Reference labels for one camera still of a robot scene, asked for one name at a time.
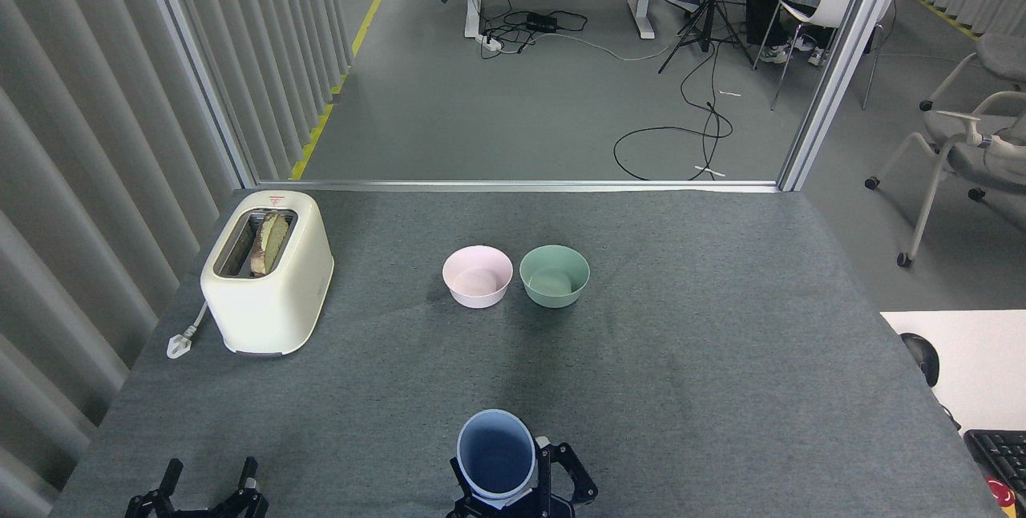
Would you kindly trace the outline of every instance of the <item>computer mouse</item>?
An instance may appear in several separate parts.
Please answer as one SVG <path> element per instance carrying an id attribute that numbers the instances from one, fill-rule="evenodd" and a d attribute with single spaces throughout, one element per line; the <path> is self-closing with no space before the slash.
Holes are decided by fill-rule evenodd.
<path id="1" fill-rule="evenodd" d="M 905 347 L 908 347 L 912 358 L 915 358 L 922 375 L 926 376 L 926 386 L 931 388 L 937 386 L 937 377 L 941 373 L 941 358 L 937 356 L 934 344 L 913 332 L 903 332 L 901 340 L 905 343 Z"/>

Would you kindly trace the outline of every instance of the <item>red object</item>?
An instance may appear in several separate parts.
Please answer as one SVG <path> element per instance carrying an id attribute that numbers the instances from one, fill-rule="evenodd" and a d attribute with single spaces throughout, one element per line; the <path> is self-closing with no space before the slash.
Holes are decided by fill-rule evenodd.
<path id="1" fill-rule="evenodd" d="M 987 478 L 987 485 L 990 486 L 990 493 L 994 494 L 997 505 L 1001 508 L 1007 508 L 1016 503 L 1016 493 L 1012 491 L 1012 488 L 1005 486 L 1004 482 L 995 480 L 994 478 Z"/>

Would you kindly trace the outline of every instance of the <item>toaster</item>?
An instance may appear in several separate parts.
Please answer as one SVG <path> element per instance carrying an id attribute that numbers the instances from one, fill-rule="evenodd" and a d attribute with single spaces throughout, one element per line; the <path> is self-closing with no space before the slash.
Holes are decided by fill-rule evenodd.
<path id="1" fill-rule="evenodd" d="M 254 274 L 254 243 L 271 214 L 277 214 L 269 218 L 277 226 L 277 255 L 261 255 Z M 235 207 L 206 258 L 200 287 L 229 350 L 279 356 L 310 338 L 333 270 L 316 201 L 305 193 L 256 192 Z"/>

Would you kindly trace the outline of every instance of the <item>keyboard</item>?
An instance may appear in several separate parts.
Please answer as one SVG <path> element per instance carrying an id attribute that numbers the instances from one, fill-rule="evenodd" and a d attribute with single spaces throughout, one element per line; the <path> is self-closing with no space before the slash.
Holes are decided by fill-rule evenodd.
<path id="1" fill-rule="evenodd" d="M 1026 431 L 968 430 L 962 438 L 978 464 L 1026 500 Z"/>

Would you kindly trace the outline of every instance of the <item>gray floor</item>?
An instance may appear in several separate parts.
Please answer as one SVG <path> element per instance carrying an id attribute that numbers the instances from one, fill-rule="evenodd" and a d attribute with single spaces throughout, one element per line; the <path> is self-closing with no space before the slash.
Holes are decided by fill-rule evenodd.
<path id="1" fill-rule="evenodd" d="M 344 3 L 352 35 L 369 3 Z M 463 3 L 382 0 L 305 181 L 619 181 L 630 178 L 613 159 L 613 144 L 622 134 L 663 124 L 703 127 L 705 116 L 687 108 L 679 91 L 681 79 L 705 58 L 697 46 L 680 50 L 664 75 L 656 69 L 666 53 L 626 63 L 557 37 L 540 40 L 523 54 L 481 61 L 476 43 L 462 37 Z M 512 3 L 516 9 L 584 13 L 589 22 L 580 36 L 626 57 L 663 49 L 682 19 L 677 9 L 654 3 L 658 38 L 641 42 L 624 0 Z M 484 14 L 506 8 L 505 0 L 485 0 Z M 729 9 L 733 16 L 740 14 L 740 7 Z M 965 199 L 968 185 L 946 182 L 915 266 L 901 270 L 894 258 L 911 237 L 929 161 L 909 153 L 879 192 L 862 187 L 902 136 L 920 126 L 919 98 L 953 68 L 951 61 L 973 48 L 971 39 L 914 0 L 897 0 L 897 9 L 896 22 L 894 11 L 886 17 L 892 33 L 869 109 L 859 108 L 869 73 L 866 57 L 805 192 L 880 311 L 1021 309 L 1020 244 L 1026 230 L 1021 199 L 992 192 L 984 204 L 975 204 Z M 797 61 L 776 112 L 770 112 L 780 69 L 751 72 L 740 51 L 721 49 L 712 88 L 741 94 L 717 94 L 715 101 L 735 126 L 712 161 L 724 178 L 776 177 L 821 75 Z M 692 101 L 713 101 L 710 69 L 707 63 L 685 83 Z M 965 77 L 943 102 L 950 109 L 971 109 L 1001 86 L 979 68 Z M 646 178 L 687 178 L 703 163 L 699 138 L 673 131 L 632 135 L 619 154 L 626 167 Z"/>

